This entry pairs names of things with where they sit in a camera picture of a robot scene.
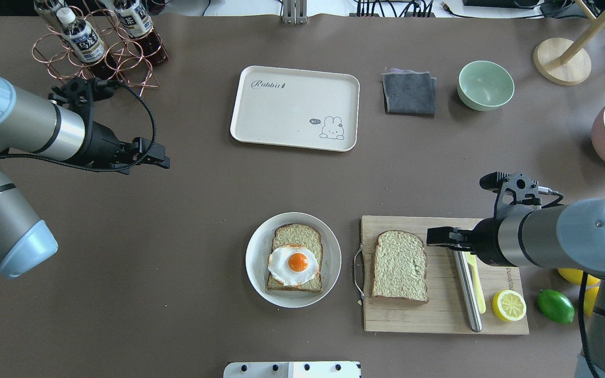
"bottle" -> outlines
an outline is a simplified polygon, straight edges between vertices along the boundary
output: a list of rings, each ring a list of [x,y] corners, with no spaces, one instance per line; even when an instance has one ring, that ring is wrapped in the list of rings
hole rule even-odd
[[[62,32],[62,24],[55,13],[66,6],[65,0],[34,0],[36,13],[58,33]]]
[[[104,41],[84,19],[77,18],[70,8],[60,8],[57,17],[62,22],[62,36],[69,43],[81,62],[89,63],[88,69],[99,79],[110,79],[116,73],[116,60],[107,53]]]
[[[165,62],[168,52],[153,29],[153,20],[140,0],[113,0],[113,7],[130,37],[141,45],[139,53],[154,66]]]

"toast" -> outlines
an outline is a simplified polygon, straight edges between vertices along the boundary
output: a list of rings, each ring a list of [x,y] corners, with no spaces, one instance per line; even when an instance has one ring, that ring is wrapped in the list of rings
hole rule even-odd
[[[274,231],[272,251],[284,244],[301,244],[305,246],[314,254],[314,257],[317,259],[319,267],[321,268],[322,259],[324,258],[324,246],[321,244],[321,234],[313,227],[298,223],[279,227]],[[272,277],[272,273],[268,273],[266,287],[267,290],[321,292],[321,273],[298,287],[282,285]]]
[[[372,296],[428,302],[426,253],[415,234],[386,230],[377,237],[372,255]]]

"robotic arm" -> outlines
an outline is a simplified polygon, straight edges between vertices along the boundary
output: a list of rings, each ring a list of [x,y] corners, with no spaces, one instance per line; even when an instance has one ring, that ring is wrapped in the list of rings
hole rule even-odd
[[[470,251],[493,266],[578,268],[601,278],[588,334],[590,349],[583,356],[605,376],[605,199],[560,205],[559,192],[519,173],[486,175],[480,187],[497,194],[494,217],[473,230],[428,229],[427,244]],[[559,198],[541,206],[542,194]],[[592,376],[587,363],[579,357],[576,376]]]
[[[164,146],[154,142],[153,115],[139,96],[151,116],[151,141],[139,137],[132,143],[121,142],[111,129],[93,121],[94,101],[113,96],[115,86],[124,85],[77,78],[62,88],[53,88],[48,101],[0,77],[0,159],[36,158],[92,172],[123,174],[139,164],[169,168]],[[9,148],[31,154],[12,155]],[[0,168],[0,273],[18,277],[52,256],[57,248],[46,223]]]

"yellow knife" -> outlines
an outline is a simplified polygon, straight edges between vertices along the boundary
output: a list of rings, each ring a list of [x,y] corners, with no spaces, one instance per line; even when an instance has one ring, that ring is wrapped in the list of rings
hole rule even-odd
[[[482,293],[482,285],[480,285],[480,275],[478,275],[477,273],[477,257],[471,254],[471,252],[465,253],[468,265],[471,266],[471,276],[473,277],[473,292],[475,293],[475,299],[477,300],[477,308],[478,310],[480,310],[480,313],[485,313],[485,311],[487,311],[487,305],[485,304],[485,295]]]

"wooden cutting board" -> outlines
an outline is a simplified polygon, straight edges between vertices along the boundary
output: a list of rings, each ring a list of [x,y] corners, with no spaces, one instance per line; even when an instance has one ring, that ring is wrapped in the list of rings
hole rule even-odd
[[[385,230],[406,230],[426,242],[426,230],[430,227],[452,226],[473,229],[480,220],[363,215],[361,242],[363,242],[365,272],[363,292],[366,294],[363,301],[363,328],[370,332],[475,333],[468,326],[461,285],[456,277],[454,258],[449,249],[430,246],[425,248],[428,303],[372,297],[372,254],[377,235]],[[526,316],[519,321],[507,322],[497,318],[492,311],[492,298],[500,290],[511,289],[523,294],[518,268],[488,266],[480,259],[477,263],[487,304],[487,311],[481,315],[483,330],[480,333],[528,335],[529,325]]]

